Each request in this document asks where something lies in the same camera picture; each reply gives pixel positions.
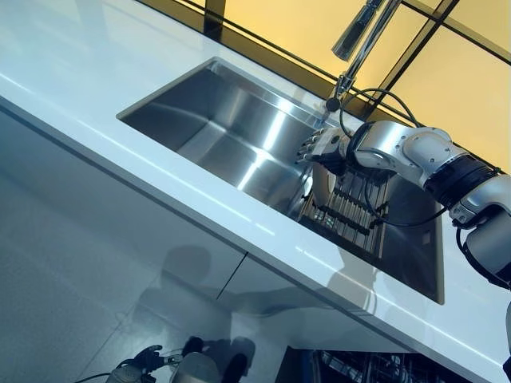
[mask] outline faucet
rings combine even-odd
[[[358,42],[362,38],[362,35],[366,31],[370,24],[370,21],[376,14],[376,10],[380,7],[382,0],[367,0],[366,5],[355,16],[355,19],[343,32],[341,37],[332,47],[332,52],[335,56],[341,60],[348,61],[351,54],[355,50]],[[374,24],[373,29],[369,32],[366,40],[362,43],[362,46],[358,50],[355,58],[350,63],[350,66],[346,71],[341,73],[333,96],[327,100],[326,107],[328,112],[335,112],[340,107],[339,98],[342,97],[356,80],[356,75],[363,62],[366,60],[367,55],[373,49],[374,44],[379,39],[383,30],[386,28],[389,20],[394,15],[394,12],[398,8],[401,0],[387,0],[387,4],[380,14],[378,20]]]

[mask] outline white countertop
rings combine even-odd
[[[372,278],[371,265],[116,119],[214,56],[306,105],[319,98],[132,0],[0,2],[0,52],[0,96],[49,125],[39,128],[403,345],[471,380],[507,381],[509,293],[465,261],[447,215],[439,305],[382,272]],[[367,294],[375,309],[362,307]]]

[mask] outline dishwasher rack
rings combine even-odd
[[[336,181],[328,203],[317,206],[311,193],[298,222],[362,258],[381,258],[382,237],[386,225],[371,214],[364,191],[369,188],[369,200],[380,216],[388,214],[388,190],[391,177],[373,179],[348,169]]]

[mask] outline white cabinet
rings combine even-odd
[[[241,262],[239,249],[37,130],[3,113],[0,126],[0,180],[19,190],[0,188],[2,206],[17,206],[0,234],[100,302],[136,300],[166,274],[216,298]]]
[[[230,310],[258,318],[294,348],[407,352],[249,257],[219,300]]]

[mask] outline sink basin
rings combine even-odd
[[[219,58],[117,115],[127,125],[301,224],[305,224],[300,216],[307,203],[303,197],[312,198],[311,166],[295,164],[295,154],[320,126],[320,117]],[[390,219],[413,222],[434,213],[436,204],[424,191],[398,176],[393,180],[387,193]],[[351,242],[338,240],[338,235],[305,225],[428,298],[442,301],[438,223],[407,229],[380,225],[370,251],[358,247],[355,237]]]

